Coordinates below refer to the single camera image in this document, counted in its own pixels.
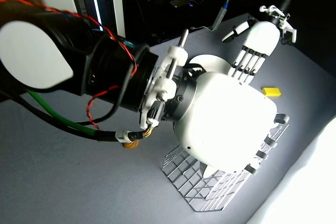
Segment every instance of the wire basket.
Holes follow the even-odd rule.
[[[267,159],[268,152],[276,147],[288,126],[288,123],[279,124],[271,130],[256,155],[259,163]],[[224,210],[247,179],[257,173],[257,169],[247,165],[242,171],[229,174],[217,170],[210,177],[203,178],[200,164],[178,145],[165,156],[162,166],[164,174],[196,212]]]

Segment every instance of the table surface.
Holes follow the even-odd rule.
[[[231,62],[244,35],[229,44],[222,44],[221,38],[246,18],[225,21],[213,33],[191,33],[185,45],[189,57],[213,54]],[[151,50],[162,59],[177,41]],[[279,112],[291,117],[290,128],[228,208],[210,213],[193,212],[161,172],[164,155],[178,144],[171,123],[162,122],[151,138],[126,150],[119,143],[69,135],[12,101],[1,103],[0,223],[245,223],[336,114],[336,81],[294,47],[278,45],[251,85],[281,89],[283,95],[274,101]],[[43,97],[60,114],[86,119],[88,96],[57,91]],[[103,115],[110,107],[97,101],[93,115]],[[138,119],[120,109],[100,125],[105,130],[137,130]]]

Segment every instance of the black cable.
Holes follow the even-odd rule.
[[[137,51],[136,53],[133,55],[134,56],[134,59],[135,61],[140,57],[141,53],[144,52],[144,50],[146,49],[149,49],[149,46],[148,45],[141,45],[137,48]],[[120,92],[119,92],[119,95],[118,95],[118,98],[117,98],[117,101],[113,104],[111,110],[104,116],[100,117],[100,118],[97,118],[97,119],[94,119],[93,122],[95,123],[100,123],[100,122],[103,122],[105,120],[107,120],[108,118],[112,117],[115,112],[117,111],[117,109],[119,108],[120,104],[121,104],[121,101],[125,95],[125,92],[126,92],[126,89],[127,89],[127,85],[131,79],[131,72],[133,71],[133,64],[130,65],[130,68],[128,69],[127,73],[126,73],[126,76],[124,78],[124,81],[123,81],[123,84],[121,86],[121,89],[120,89]],[[92,124],[91,122],[89,121],[85,121],[85,122],[77,122],[78,124],[80,125],[90,125]]]
[[[115,138],[115,132],[97,131],[95,136],[85,134],[83,132],[77,131],[73,128],[67,127],[66,125],[60,123],[59,121],[57,121],[56,119],[54,119],[50,115],[44,113],[43,111],[35,108],[32,105],[30,105],[26,100],[24,100],[19,95],[12,96],[12,95],[10,95],[10,94],[6,93],[5,91],[2,91],[2,90],[0,90],[0,93],[5,95],[6,97],[10,98],[11,100],[15,101],[16,103],[20,104],[21,106],[26,108],[28,111],[30,111],[32,114],[34,114],[38,118],[45,121],[46,123],[58,128],[62,131],[65,131],[69,134],[72,134],[72,135],[75,135],[75,136],[80,136],[80,137],[87,138],[87,139],[96,140],[96,141],[107,141],[107,142],[117,142],[118,141]]]

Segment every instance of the screw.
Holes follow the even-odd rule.
[[[182,102],[182,101],[183,101],[183,96],[179,94],[179,95],[176,97],[176,99],[177,99],[178,102]]]

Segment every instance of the yellow sponge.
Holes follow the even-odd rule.
[[[281,91],[279,88],[275,87],[265,87],[261,89],[263,94],[267,97],[279,97],[281,96]]]

